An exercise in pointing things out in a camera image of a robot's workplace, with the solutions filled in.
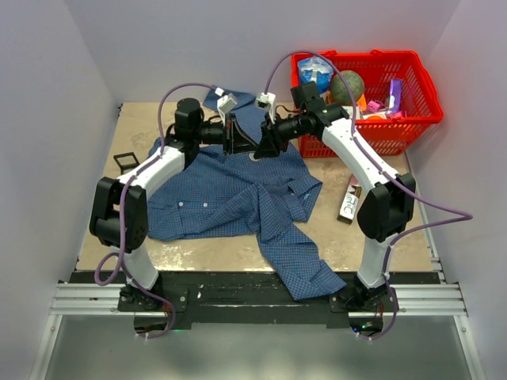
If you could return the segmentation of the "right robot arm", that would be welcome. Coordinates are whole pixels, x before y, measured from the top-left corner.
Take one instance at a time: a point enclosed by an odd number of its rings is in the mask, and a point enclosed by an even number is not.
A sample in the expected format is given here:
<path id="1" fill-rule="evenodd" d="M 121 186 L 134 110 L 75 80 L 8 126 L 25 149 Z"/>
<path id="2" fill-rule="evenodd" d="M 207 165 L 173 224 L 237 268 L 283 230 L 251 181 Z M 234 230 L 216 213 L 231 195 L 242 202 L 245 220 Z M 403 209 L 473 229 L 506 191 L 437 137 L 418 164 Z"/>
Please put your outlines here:
<path id="1" fill-rule="evenodd" d="M 287 149 L 291 139 L 312 135 L 346 164 L 366 192 L 357 213 L 365 242 L 360 268 L 353 281 L 338 292 L 337 299 L 349 311 L 372 310 L 388 292 L 387 250 L 413 218 L 414 200 L 401 187 L 413 191 L 415 179 L 409 174 L 399 174 L 382 160 L 361 134 L 352 130 L 352 118 L 347 111 L 339 104 L 327 104 L 315 83 L 296 86 L 291 93 L 298 111 L 287 118 L 276 114 L 274 94 L 257 95 L 255 104 L 266 114 L 254 157 L 276 157 Z"/>

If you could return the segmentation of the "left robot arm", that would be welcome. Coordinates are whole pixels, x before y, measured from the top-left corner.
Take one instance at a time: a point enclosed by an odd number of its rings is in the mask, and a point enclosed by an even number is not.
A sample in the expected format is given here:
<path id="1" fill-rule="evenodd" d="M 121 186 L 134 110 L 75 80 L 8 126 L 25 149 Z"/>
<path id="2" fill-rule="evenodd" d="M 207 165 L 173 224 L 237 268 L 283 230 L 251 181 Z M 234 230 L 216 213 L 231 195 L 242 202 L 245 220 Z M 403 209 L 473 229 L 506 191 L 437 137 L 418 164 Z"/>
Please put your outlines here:
<path id="1" fill-rule="evenodd" d="M 257 144 L 238 125 L 233 114 L 238 100 L 232 93 L 216 102 L 218 119 L 206 119 L 194 98 L 178 101 L 173 123 L 163 131 L 160 147 L 129 173 L 116 179 L 103 177 L 96 187 L 90 233 L 112 249 L 114 272 L 124 272 L 136 301 L 145 310 L 156 310 L 164 301 L 157 287 L 158 270 L 147 253 L 147 202 L 171 177 L 195 160 L 200 145 L 220 145 L 225 154 L 246 153 Z"/>

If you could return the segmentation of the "blue plaid shirt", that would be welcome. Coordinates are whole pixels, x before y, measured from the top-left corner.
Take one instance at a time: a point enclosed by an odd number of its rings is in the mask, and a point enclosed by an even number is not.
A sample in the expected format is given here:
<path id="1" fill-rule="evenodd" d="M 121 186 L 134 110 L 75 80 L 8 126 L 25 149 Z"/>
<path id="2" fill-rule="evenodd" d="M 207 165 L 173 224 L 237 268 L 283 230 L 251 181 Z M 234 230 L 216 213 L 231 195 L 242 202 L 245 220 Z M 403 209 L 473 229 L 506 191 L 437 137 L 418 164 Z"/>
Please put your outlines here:
<path id="1" fill-rule="evenodd" d="M 331 295 L 345 281 L 296 226 L 309 220 L 321 189 L 293 146 L 260 161 L 205 146 L 148 200 L 148 235 L 168 242 L 253 234 L 295 300 Z"/>

